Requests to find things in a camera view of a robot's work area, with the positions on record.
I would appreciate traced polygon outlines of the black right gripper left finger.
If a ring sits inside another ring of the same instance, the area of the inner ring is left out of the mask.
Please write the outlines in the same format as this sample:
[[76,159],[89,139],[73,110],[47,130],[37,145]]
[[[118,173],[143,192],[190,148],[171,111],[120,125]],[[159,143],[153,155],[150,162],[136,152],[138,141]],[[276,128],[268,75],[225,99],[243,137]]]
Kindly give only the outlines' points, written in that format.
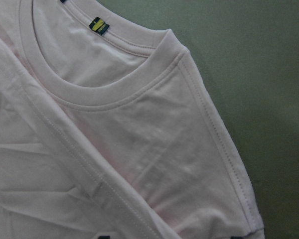
[[99,235],[97,236],[97,239],[111,239],[110,235]]

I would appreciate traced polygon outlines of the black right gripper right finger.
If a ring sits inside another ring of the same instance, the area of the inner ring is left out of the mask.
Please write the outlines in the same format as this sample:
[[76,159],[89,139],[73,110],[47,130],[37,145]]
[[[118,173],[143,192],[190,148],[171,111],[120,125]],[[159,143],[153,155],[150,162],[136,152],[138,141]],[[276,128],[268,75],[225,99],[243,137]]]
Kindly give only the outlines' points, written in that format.
[[245,236],[231,236],[231,239],[247,239],[250,235]]

